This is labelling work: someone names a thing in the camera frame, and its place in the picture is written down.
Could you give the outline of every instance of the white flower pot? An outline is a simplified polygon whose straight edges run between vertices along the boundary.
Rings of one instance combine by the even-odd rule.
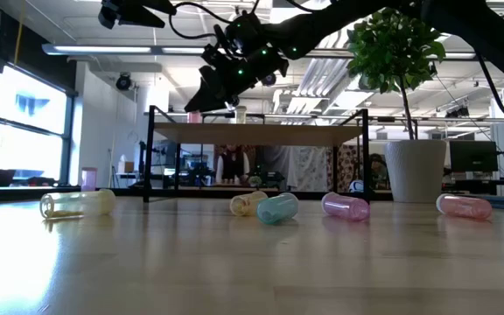
[[[442,140],[387,143],[384,155],[394,201],[435,203],[441,194],[445,154]]]

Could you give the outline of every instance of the bottle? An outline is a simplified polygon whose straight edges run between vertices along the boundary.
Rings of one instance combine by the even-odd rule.
[[[45,219],[109,214],[116,196],[108,189],[98,192],[47,193],[40,200],[40,214]]]
[[[487,200],[455,196],[449,193],[443,193],[437,198],[437,209],[442,214],[477,220],[487,219],[493,211]]]
[[[294,194],[285,192],[277,197],[264,199],[258,203],[258,219],[265,224],[277,224],[291,219],[298,212],[298,199]]]
[[[199,111],[189,112],[188,123],[201,123],[201,113]]]
[[[258,203],[266,200],[268,195],[265,192],[252,192],[231,199],[230,209],[236,216],[256,215]]]
[[[238,124],[246,123],[246,106],[239,105],[234,108],[234,121]]]
[[[348,221],[364,221],[371,215],[370,206],[365,200],[341,196],[335,192],[322,198],[322,208],[327,214]]]

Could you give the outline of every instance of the green leaves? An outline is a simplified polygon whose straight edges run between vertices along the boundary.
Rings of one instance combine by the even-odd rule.
[[[349,74],[362,74],[360,87],[381,93],[400,91],[400,78],[405,88],[412,89],[432,80],[435,73],[427,58],[436,55],[442,62],[446,55],[443,45],[435,41],[440,31],[391,8],[356,24],[347,35],[354,56],[347,65]]]
[[[389,91],[389,83],[388,82],[382,83],[382,85],[381,85],[381,94],[385,94],[388,91]]]

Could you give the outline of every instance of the potted plant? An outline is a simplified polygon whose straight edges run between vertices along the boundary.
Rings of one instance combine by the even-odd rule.
[[[386,8],[348,32],[351,76],[360,75],[360,87],[402,94],[409,139],[387,143],[385,157],[394,200],[435,202],[441,192],[446,143],[414,140],[406,89],[432,80],[437,70],[431,55],[442,62],[445,48],[436,40],[441,33],[424,22]]]

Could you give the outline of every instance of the person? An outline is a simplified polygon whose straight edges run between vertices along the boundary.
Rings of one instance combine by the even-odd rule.
[[[232,180],[235,184],[245,183],[249,173],[249,157],[242,151],[242,146],[228,144],[217,160],[215,182],[221,184]]]
[[[373,186],[386,186],[389,170],[384,160],[382,160],[382,156],[379,154],[371,154],[369,160],[371,161],[371,171],[373,173]]]

